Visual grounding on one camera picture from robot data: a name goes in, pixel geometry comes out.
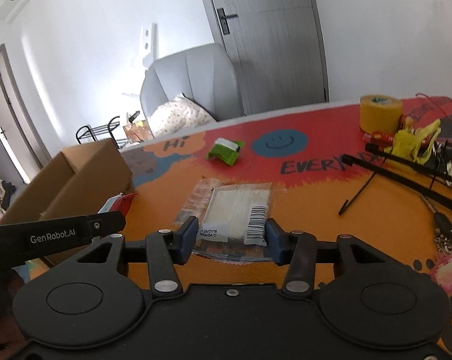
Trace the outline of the person's left hand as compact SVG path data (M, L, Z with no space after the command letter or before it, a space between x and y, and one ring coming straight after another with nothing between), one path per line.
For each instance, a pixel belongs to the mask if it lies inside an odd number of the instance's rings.
M12 306L0 308L0 360L10 359L27 344L13 315Z

